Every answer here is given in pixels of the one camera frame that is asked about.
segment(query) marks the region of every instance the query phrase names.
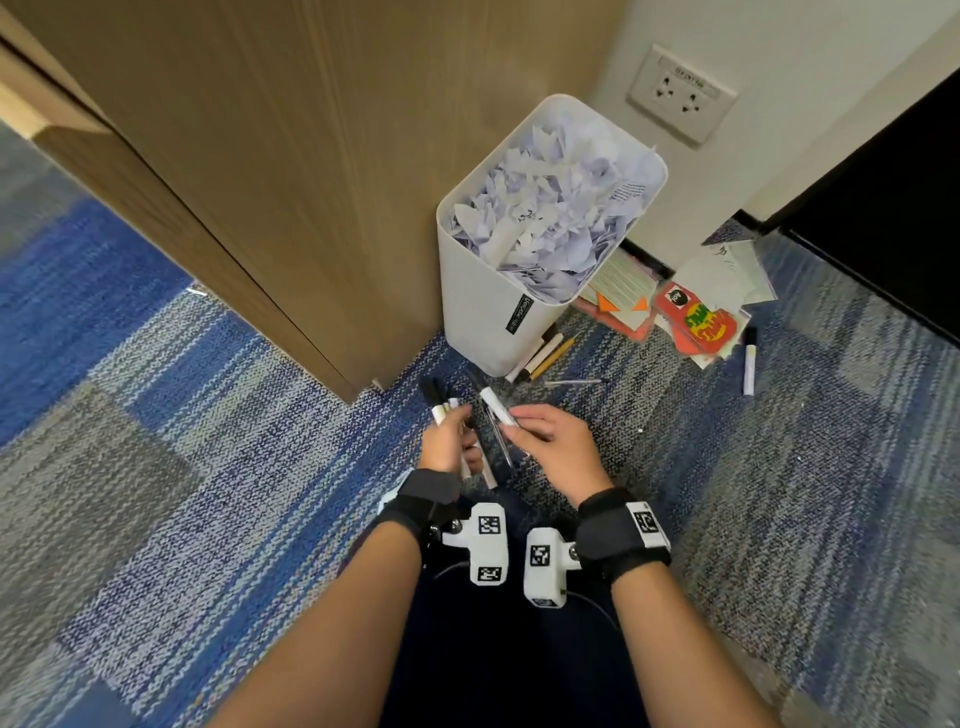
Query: trash bin label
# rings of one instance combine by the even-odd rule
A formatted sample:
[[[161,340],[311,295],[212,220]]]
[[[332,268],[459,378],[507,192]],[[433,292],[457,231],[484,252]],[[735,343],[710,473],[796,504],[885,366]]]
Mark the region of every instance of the trash bin label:
[[[527,311],[530,310],[530,306],[534,304],[534,300],[523,294],[520,296],[520,303],[516,305],[514,309],[514,315],[510,317],[510,321],[507,322],[507,330],[510,333],[516,333],[516,330],[520,328],[520,324],[523,323],[523,319],[526,318]]]

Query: white wall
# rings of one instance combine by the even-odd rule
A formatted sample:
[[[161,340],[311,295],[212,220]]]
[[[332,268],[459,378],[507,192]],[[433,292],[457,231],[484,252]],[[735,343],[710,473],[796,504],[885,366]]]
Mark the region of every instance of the white wall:
[[[957,11],[960,0],[634,0],[590,99],[670,169],[632,238],[683,262]],[[626,101],[653,42],[740,93],[699,148]]]
[[[960,68],[960,12],[743,206],[767,220]]]

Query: left hand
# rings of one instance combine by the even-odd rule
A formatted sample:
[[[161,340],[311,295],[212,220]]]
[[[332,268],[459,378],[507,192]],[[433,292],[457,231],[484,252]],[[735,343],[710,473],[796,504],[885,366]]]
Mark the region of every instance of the left hand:
[[[464,426],[470,410],[469,404],[451,409],[440,425],[434,423],[423,432],[418,468],[459,474],[462,454],[471,473],[479,473],[483,469],[480,448],[473,447],[477,442],[476,433]]]

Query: crumpled paper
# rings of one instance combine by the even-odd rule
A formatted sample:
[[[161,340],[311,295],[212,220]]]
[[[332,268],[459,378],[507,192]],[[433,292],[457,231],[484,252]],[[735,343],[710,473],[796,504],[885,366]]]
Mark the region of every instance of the crumpled paper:
[[[444,226],[545,303],[566,303],[663,185],[653,150],[621,148],[600,120],[535,126]]]

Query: cable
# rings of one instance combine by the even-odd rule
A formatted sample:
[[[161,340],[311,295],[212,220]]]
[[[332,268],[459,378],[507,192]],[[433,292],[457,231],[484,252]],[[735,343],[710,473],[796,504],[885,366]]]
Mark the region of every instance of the cable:
[[[445,573],[447,573],[447,572],[450,571],[451,569],[456,569],[457,567],[468,567],[469,565],[470,565],[470,562],[469,562],[469,561],[460,561],[460,562],[457,562],[456,564],[451,564],[451,565],[448,566],[446,569],[442,570],[440,573],[438,573],[436,576],[434,576],[434,577],[433,577],[433,580],[436,581],[437,579],[439,579],[441,576],[443,576]]]
[[[596,607],[597,609],[600,610],[600,614],[602,614],[604,617],[607,618],[607,621],[610,623],[610,626],[611,626],[613,629],[615,629],[617,632],[620,631],[620,628],[619,628],[618,626],[616,626],[616,622],[613,620],[613,617],[611,617],[609,614],[607,614],[607,610],[604,609],[603,607],[601,607],[601,606],[600,606],[599,604],[597,604],[595,601],[593,601],[593,599],[591,599],[589,596],[583,596],[582,594],[578,594],[577,592],[572,592],[572,591],[570,591],[570,590],[567,590],[566,593],[567,593],[568,596],[579,596],[579,597],[580,597],[581,599],[583,599],[587,604],[592,604],[594,607]]]

